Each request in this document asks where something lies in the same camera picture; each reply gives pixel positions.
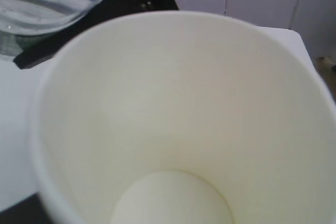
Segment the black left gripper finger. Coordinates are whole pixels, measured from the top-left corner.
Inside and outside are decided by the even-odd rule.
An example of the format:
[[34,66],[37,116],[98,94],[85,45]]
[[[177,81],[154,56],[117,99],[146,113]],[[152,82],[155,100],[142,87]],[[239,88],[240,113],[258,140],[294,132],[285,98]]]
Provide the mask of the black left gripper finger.
[[33,194],[1,212],[1,224],[54,224],[38,194]]

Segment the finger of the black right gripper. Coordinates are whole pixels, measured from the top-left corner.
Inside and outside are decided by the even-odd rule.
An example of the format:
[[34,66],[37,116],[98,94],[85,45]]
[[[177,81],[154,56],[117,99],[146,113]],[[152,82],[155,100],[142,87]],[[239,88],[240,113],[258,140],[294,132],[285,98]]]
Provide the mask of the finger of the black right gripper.
[[175,0],[103,0],[74,24],[24,49],[13,62],[19,69],[29,69],[51,59],[67,42],[98,24],[131,14],[178,9]]

